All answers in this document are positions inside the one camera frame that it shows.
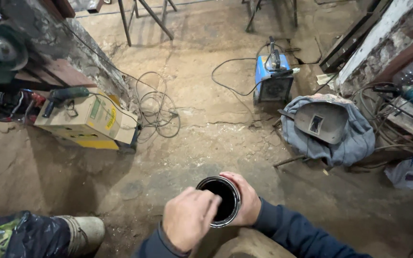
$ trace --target dirt floor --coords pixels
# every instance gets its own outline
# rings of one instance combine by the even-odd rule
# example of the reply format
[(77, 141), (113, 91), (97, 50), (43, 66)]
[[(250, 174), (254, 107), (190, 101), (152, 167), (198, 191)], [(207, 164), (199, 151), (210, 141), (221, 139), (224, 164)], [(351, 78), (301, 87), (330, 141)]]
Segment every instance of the dirt floor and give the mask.
[[(299, 0), (295, 29), (289, 2), (263, 1), (254, 33), (244, 32), (249, 11), (239, 0), (178, 9), (166, 20), (173, 41), (140, 10), (142, 17), (134, 17), (130, 30), (132, 47), (119, 13), (79, 20), (121, 70), (134, 76), (162, 74), (181, 117), (179, 134), (154, 136), (139, 144), (135, 155), (122, 155), (61, 146), (42, 130), (0, 124), (0, 215), (27, 209), (42, 215), (99, 216), (106, 237), (97, 256), (129, 257), (160, 221), (167, 200), (228, 170), (242, 174), (269, 202), (300, 211), (358, 251), (408, 257), (413, 250), (413, 191), (394, 189), (381, 172), (352, 174), (338, 167), (326, 175), (318, 162), (296, 161), (275, 170), (274, 162), (291, 156), (279, 132), (272, 131), (278, 115), (254, 108), (252, 96), (240, 97), (211, 80), (215, 66), (254, 57), (273, 35), (285, 48), (301, 48), (288, 54), (290, 65), (301, 68), (291, 91), (293, 97), (310, 94), (318, 86), (316, 75), (322, 74), (316, 63), (353, 22), (357, 3)], [(118, 3), (104, 5), (100, 13), (109, 11), (118, 11)], [(217, 79), (247, 92), (254, 85), (254, 65), (253, 60), (228, 63)], [(154, 74), (145, 81), (163, 90)]]

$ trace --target cardboard box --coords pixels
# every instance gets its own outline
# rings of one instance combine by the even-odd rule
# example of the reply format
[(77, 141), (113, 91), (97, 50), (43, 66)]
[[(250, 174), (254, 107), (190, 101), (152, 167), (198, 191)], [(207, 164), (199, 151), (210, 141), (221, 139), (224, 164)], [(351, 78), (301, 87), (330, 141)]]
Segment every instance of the cardboard box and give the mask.
[(131, 144), (138, 117), (120, 108), (100, 89), (89, 91), (88, 97), (75, 98), (73, 103), (67, 100), (55, 107), (49, 118), (39, 115), (34, 125), (83, 147), (118, 150), (115, 140)]

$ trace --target green power drill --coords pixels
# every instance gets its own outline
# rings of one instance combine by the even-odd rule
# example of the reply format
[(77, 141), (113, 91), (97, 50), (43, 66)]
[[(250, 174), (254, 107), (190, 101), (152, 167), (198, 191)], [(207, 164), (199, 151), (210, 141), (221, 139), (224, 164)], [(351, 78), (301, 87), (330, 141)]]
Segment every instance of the green power drill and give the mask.
[(43, 118), (49, 118), (55, 107), (59, 107), (65, 100), (88, 97), (89, 90), (85, 87), (71, 87), (66, 89), (52, 90), (47, 97), (49, 103), (45, 107)]

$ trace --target concrete wall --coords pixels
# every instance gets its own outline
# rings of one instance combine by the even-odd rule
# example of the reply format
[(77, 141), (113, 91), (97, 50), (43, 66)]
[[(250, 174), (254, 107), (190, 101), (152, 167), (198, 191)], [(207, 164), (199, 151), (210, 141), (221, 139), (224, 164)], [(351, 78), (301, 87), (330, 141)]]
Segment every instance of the concrete wall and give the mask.
[(336, 90), (349, 96), (381, 74), (413, 43), (413, 0), (393, 0), (336, 79)]
[(102, 90), (128, 100), (130, 91), (121, 74), (66, 28), (70, 27), (95, 52), (111, 62), (76, 19), (55, 18), (41, 0), (0, 1), (0, 14), (6, 24), (25, 34), (29, 51), (41, 54), (47, 60), (67, 60), (73, 68), (86, 75)]

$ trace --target black plastic bag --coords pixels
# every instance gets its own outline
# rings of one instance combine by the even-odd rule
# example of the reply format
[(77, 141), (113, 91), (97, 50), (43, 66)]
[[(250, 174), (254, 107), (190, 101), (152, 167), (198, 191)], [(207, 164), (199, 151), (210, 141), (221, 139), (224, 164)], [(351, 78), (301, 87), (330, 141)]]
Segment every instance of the black plastic bag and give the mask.
[(31, 214), (29, 211), (0, 218), (0, 225), (15, 218), (5, 258), (64, 258), (68, 256), (69, 226), (65, 220)]

